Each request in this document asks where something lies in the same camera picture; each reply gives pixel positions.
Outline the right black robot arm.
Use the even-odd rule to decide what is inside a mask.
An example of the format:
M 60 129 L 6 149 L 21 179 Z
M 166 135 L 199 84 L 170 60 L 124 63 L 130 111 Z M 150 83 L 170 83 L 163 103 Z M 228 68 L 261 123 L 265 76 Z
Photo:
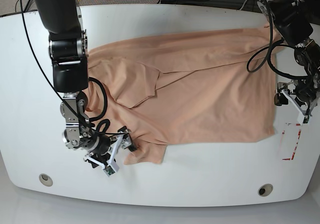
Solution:
M 86 31 L 76 0 L 34 0 L 43 26 L 48 30 L 48 53 L 52 63 L 53 80 L 49 82 L 61 99 L 61 115 L 65 119 L 62 134 L 67 148 L 86 151 L 84 160 L 100 167 L 106 175 L 119 170 L 115 156 L 120 148 L 136 149 L 130 132 L 122 127 L 109 133 L 110 121 L 105 119 L 107 104 L 96 117 L 88 117 L 85 109 L 89 83 L 102 83 L 88 76 Z

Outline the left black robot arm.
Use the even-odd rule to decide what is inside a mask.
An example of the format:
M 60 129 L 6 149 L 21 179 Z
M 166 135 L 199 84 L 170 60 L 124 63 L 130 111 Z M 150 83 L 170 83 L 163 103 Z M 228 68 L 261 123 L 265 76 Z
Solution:
M 269 21 L 269 45 L 264 48 L 266 55 L 262 63 L 247 71 L 254 73 L 267 63 L 277 75 L 289 79 L 288 83 L 278 83 L 274 104 L 292 103 L 299 112 L 300 122 L 308 123 L 320 98 L 320 48 L 311 39 L 313 28 L 309 22 L 310 18 L 320 17 L 320 0 L 259 0 L 258 6 Z M 271 61 L 276 47 L 293 49 L 295 61 L 306 75 L 295 76 L 278 70 Z

